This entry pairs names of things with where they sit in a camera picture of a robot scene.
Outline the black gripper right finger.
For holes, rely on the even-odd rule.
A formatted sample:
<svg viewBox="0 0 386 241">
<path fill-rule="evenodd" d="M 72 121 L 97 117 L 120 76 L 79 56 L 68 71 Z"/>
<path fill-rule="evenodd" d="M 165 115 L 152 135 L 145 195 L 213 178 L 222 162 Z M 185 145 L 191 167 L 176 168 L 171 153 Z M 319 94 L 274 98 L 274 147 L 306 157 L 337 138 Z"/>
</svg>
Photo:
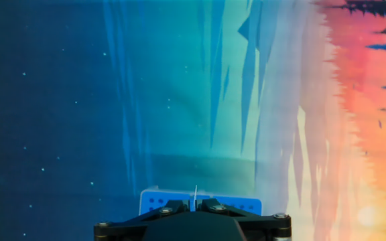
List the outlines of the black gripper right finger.
<svg viewBox="0 0 386 241">
<path fill-rule="evenodd" d="M 292 219 L 285 213 L 262 214 L 262 202 L 256 198 L 201 198 L 195 201 L 197 212 L 230 218 L 233 222 L 211 221 L 225 231 L 226 240 L 292 241 Z"/>
</svg>

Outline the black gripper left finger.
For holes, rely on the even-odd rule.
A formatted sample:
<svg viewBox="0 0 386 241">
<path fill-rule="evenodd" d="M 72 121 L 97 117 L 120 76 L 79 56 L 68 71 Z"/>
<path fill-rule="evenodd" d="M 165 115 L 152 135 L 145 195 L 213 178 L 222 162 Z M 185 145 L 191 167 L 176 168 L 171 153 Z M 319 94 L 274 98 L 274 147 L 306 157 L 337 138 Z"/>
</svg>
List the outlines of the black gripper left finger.
<svg viewBox="0 0 386 241">
<path fill-rule="evenodd" d="M 176 214 L 190 212 L 189 200 L 169 200 L 163 207 L 156 208 L 125 222 L 99 222 L 94 225 L 94 241 L 123 240 L 141 237 L 155 221 Z"/>
</svg>

